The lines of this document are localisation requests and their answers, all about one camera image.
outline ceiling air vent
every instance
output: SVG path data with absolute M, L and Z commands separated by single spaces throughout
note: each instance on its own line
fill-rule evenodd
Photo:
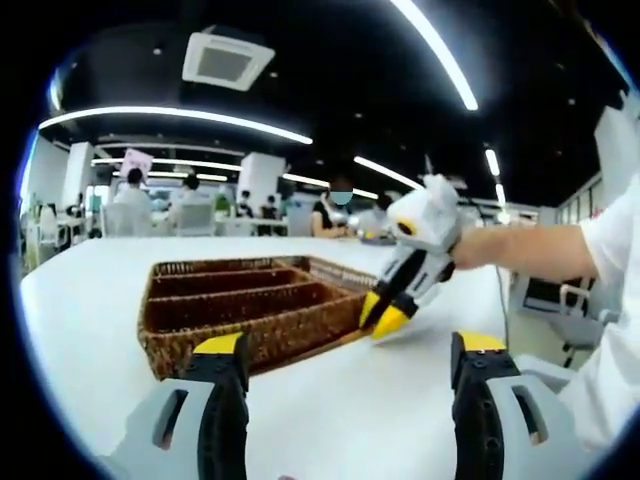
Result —
M 182 79 L 246 92 L 275 54 L 270 48 L 244 40 L 192 33 Z

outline cable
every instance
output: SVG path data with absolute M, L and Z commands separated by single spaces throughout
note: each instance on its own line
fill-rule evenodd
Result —
M 471 205 L 478 211 L 478 215 L 480 216 L 480 220 L 482 221 L 482 226 L 487 227 L 487 222 L 482 216 L 482 210 L 480 209 L 480 205 L 478 205 L 469 197 L 461 197 L 461 198 L 463 200 L 466 200 L 469 203 L 469 205 Z M 500 275 L 500 268 L 497 265 L 495 265 L 495 269 L 496 269 L 496 275 L 498 277 L 498 288 L 499 288 L 498 295 L 500 297 L 500 306 L 502 307 L 502 316 L 504 319 L 504 337 L 505 337 L 504 343 L 507 349 L 509 349 L 509 315 L 507 313 L 507 307 L 504 304 L 504 295 L 502 294 L 504 285 L 502 283 L 502 276 Z

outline person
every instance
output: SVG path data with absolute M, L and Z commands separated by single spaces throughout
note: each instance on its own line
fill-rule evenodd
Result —
M 67 214 L 67 216 L 74 218 L 82 218 L 85 216 L 84 195 L 82 194 L 82 192 L 78 194 L 76 203 L 74 203 L 73 205 L 69 205 L 65 209 L 65 213 Z
M 278 209 L 276 208 L 276 197 L 273 195 L 269 195 L 267 197 L 267 203 L 260 207 L 260 216 L 266 220 L 277 220 L 278 219 Z M 271 235 L 274 229 L 269 225 L 259 225 L 258 226 L 258 236 L 263 237 L 265 235 Z
M 353 232 L 347 226 L 351 211 L 347 205 L 340 208 L 331 198 L 330 190 L 348 192 L 353 190 L 353 182 L 344 173 L 337 173 L 330 189 L 320 195 L 313 205 L 311 214 L 311 233 L 314 237 L 340 238 L 351 237 Z
M 240 203 L 238 203 L 238 217 L 253 218 L 253 209 L 249 205 L 249 198 L 251 198 L 251 192 L 249 192 L 249 190 L 243 190 L 240 193 Z
M 378 198 L 370 210 L 365 210 L 358 215 L 358 230 L 365 237 L 384 237 L 390 230 L 387 217 L 387 209 L 393 203 L 386 193 L 379 193 Z
M 149 196 L 140 189 L 142 185 L 143 174 L 139 168 L 132 168 L 127 173 L 127 186 L 121 190 L 113 199 L 114 203 L 122 203 L 148 213 L 151 218 L 153 212 L 153 204 Z
M 196 174 L 189 174 L 182 181 L 182 195 L 177 198 L 169 208 L 169 223 L 172 226 L 178 224 L 178 216 L 183 205 L 202 204 L 205 200 L 198 194 L 200 179 Z
M 560 392 L 586 448 L 610 445 L 640 404 L 640 180 L 600 216 L 579 225 L 487 227 L 462 235 L 452 250 L 459 269 L 498 265 L 561 282 L 624 283 L 622 312 L 600 346 Z

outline black ceiling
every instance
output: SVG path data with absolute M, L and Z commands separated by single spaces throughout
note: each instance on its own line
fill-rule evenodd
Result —
M 278 126 L 314 144 L 152 116 L 85 118 L 43 134 L 261 151 L 286 156 L 291 173 L 315 178 L 327 164 L 361 155 L 417 179 L 428 154 L 437 172 L 466 181 L 467 194 L 492 199 L 483 156 L 490 146 L 508 201 L 533 205 L 561 203 L 597 172 L 593 131 L 604 106 L 619 103 L 624 83 L 577 23 L 547 0 L 414 3 L 457 60 L 478 111 L 465 109 L 434 53 L 389 0 L 136 2 L 114 17 L 119 26 L 97 32 L 69 59 L 64 110 L 180 106 Z M 211 25 L 260 35 L 276 51 L 248 92 L 182 82 L 190 33 Z M 367 169 L 357 173 L 359 188 L 406 190 Z

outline black shirt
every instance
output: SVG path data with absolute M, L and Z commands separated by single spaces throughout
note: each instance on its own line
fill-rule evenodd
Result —
M 245 202 L 238 204 L 238 216 L 253 218 L 253 209 Z
M 276 207 L 270 207 L 268 205 L 262 206 L 262 218 L 275 220 L 276 219 Z
M 314 212 L 318 212 L 320 215 L 322 215 L 322 228 L 324 230 L 328 229 L 328 228 L 333 228 L 337 225 L 334 225 L 334 223 L 331 221 L 331 217 L 329 216 L 329 212 L 327 211 L 327 208 L 324 206 L 324 204 L 322 202 L 316 202 L 313 204 L 313 211 Z M 346 215 L 349 215 L 351 212 L 349 211 L 348 208 L 344 208 L 343 209 L 344 213 Z

